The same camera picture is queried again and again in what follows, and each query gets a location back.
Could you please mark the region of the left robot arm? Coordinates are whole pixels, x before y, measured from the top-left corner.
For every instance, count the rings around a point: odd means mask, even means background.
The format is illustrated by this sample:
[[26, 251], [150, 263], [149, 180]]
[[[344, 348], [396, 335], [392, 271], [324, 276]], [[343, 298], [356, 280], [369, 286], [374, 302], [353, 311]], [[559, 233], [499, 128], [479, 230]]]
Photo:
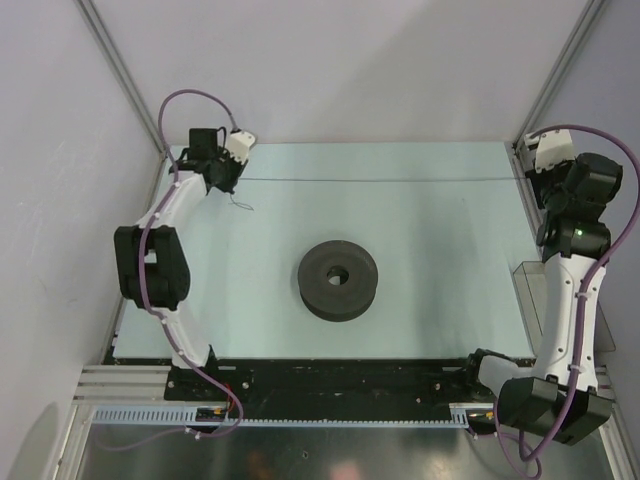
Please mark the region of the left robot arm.
[[256, 136], [246, 130], [192, 128], [178, 158], [168, 156], [166, 192], [145, 215], [114, 233], [122, 296], [156, 318], [173, 350], [173, 364], [192, 368], [186, 387], [197, 398], [214, 397], [221, 376], [206, 366], [212, 347], [187, 305], [191, 272], [179, 230], [216, 189], [233, 194], [249, 162]]

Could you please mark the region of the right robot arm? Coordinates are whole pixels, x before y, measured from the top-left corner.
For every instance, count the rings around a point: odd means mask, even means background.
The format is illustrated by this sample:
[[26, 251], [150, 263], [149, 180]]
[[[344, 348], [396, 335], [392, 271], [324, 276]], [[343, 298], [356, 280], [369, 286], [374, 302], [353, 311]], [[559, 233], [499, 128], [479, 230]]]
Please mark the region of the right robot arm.
[[555, 441], [574, 445], [612, 413], [611, 400], [597, 393], [594, 334], [606, 274], [598, 262], [611, 246], [600, 217], [620, 189], [623, 168], [583, 153], [526, 176], [544, 212], [536, 238], [546, 282], [542, 340], [530, 367], [476, 350], [461, 388], [473, 401], [494, 394], [500, 424], [541, 437], [552, 433]]

